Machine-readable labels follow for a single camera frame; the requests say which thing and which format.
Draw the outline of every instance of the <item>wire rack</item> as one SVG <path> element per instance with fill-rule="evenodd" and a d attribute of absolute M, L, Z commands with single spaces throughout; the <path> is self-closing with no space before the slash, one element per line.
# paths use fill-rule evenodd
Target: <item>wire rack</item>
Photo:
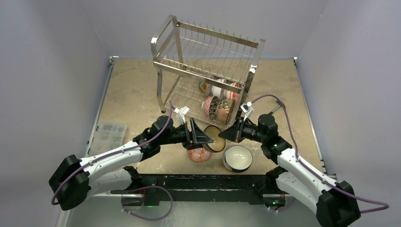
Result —
<path fill-rule="evenodd" d="M 151 42 L 158 76 L 157 100 L 162 112 L 168 110 L 166 104 L 171 99 L 175 107 L 189 107 L 187 115 L 190 117 L 223 129 L 230 126 L 241 114 L 239 105 L 246 101 L 263 46 L 262 39 L 251 41 L 249 37 L 229 35 L 228 31 L 197 26 L 195 22 L 178 22 L 176 16 L 170 15 Z M 163 72 L 174 74 L 175 79 L 171 83 L 165 82 Z M 239 94 L 227 125 L 203 114 L 201 104 L 211 94 L 200 89 L 201 83 Z"/>

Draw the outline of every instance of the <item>white wall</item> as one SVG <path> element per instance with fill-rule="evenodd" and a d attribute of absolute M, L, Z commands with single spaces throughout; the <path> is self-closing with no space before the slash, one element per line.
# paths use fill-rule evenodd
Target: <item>white wall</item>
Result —
<path fill-rule="evenodd" d="M 109 55 L 151 57 L 150 40 L 169 15 L 266 39 L 263 57 L 298 56 L 329 0 L 83 0 Z"/>
<path fill-rule="evenodd" d="M 297 62 L 328 171 L 391 206 L 355 226 L 401 223 L 400 11 L 398 0 L 332 0 Z"/>
<path fill-rule="evenodd" d="M 55 226 L 48 180 L 83 156 L 108 70 L 80 0 L 0 7 L 0 226 Z"/>

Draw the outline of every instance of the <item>beige tabletop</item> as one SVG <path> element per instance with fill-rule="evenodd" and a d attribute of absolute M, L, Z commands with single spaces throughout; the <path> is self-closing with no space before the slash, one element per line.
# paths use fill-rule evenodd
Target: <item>beige tabletop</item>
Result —
<path fill-rule="evenodd" d="M 166 96 L 169 90 L 166 87 L 171 88 L 175 78 L 176 76 L 170 73 L 163 74 L 162 97 Z M 152 60 L 118 59 L 110 78 L 99 122 L 127 123 L 124 143 L 132 140 L 162 115 L 156 99 L 156 88 L 157 72 Z M 254 100 L 264 94 L 274 94 L 284 102 L 299 146 L 299 154 L 321 170 L 314 135 L 292 61 L 259 62 L 247 100 Z M 253 105 L 255 111 L 251 120 L 257 122 L 259 115 L 269 113 L 276 106 L 273 98 L 261 99 Z M 280 135 L 293 144 L 283 110 L 279 109 L 274 116 L 279 125 Z M 231 144 L 234 143 L 228 141 L 226 147 Z M 244 140 L 240 144 L 247 147 L 253 155 L 251 167 L 242 174 L 265 174 L 276 166 L 263 155 L 260 143 Z M 232 174 L 224 168 L 222 155 L 223 152 L 214 153 L 208 161 L 196 163 L 188 158 L 181 144 L 163 145 L 159 154 L 133 166 L 137 166 L 140 173 Z"/>

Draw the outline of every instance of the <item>clear plastic box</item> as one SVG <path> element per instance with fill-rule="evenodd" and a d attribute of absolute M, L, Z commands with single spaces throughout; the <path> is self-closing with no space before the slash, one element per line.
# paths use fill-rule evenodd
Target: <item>clear plastic box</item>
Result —
<path fill-rule="evenodd" d="M 88 155 L 98 155 L 120 147 L 127 132 L 127 124 L 121 122 L 102 122 L 93 135 Z"/>

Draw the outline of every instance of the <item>metal dish rack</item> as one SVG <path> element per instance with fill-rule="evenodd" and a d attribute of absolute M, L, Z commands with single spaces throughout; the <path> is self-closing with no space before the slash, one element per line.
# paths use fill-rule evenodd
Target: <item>metal dish rack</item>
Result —
<path fill-rule="evenodd" d="M 151 41 L 153 64 L 157 69 L 157 101 L 162 113 L 169 110 L 168 100 L 172 100 L 175 107 L 189 107 L 187 116 L 202 123 L 222 129 L 232 125 L 241 115 L 239 106 L 248 96 L 264 43 L 263 39 L 251 41 L 235 33 L 221 32 L 221 29 L 197 26 L 195 22 L 193 25 L 179 22 L 176 16 L 169 15 Z M 164 84 L 163 71 L 175 76 L 170 84 Z M 234 82 L 238 82 L 239 87 L 232 86 Z M 199 83 L 239 94 L 227 125 L 203 114 L 201 104 L 208 96 L 202 93 Z M 168 91 L 164 99 L 162 91 Z"/>

